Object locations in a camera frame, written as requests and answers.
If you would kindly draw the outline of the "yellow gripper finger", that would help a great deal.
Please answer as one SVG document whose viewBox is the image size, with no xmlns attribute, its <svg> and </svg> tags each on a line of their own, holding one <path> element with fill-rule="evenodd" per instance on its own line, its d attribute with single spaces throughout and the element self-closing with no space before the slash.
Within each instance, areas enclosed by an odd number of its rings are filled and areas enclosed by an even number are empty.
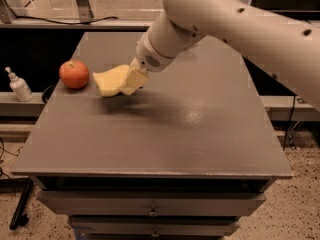
<svg viewBox="0 0 320 240">
<path fill-rule="evenodd" d="M 147 68 L 134 58 L 120 87 L 120 92 L 125 95 L 132 95 L 149 80 Z"/>
</svg>

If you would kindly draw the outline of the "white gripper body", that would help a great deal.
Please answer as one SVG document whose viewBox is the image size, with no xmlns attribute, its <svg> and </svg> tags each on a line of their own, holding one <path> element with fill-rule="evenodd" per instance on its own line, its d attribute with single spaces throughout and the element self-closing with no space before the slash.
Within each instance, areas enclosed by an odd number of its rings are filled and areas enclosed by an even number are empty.
<svg viewBox="0 0 320 240">
<path fill-rule="evenodd" d="M 173 58 L 161 55 L 144 33 L 136 46 L 136 58 L 150 72 L 161 72 L 173 62 Z"/>
</svg>

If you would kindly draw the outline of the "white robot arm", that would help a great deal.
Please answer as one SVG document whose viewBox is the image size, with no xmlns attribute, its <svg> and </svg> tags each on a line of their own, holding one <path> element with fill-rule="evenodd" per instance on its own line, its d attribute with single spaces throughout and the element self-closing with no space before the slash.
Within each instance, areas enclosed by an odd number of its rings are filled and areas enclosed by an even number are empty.
<svg viewBox="0 0 320 240">
<path fill-rule="evenodd" d="M 215 37 L 320 110 L 320 28 L 240 0 L 162 0 L 120 90 L 134 93 L 205 36 Z"/>
</svg>

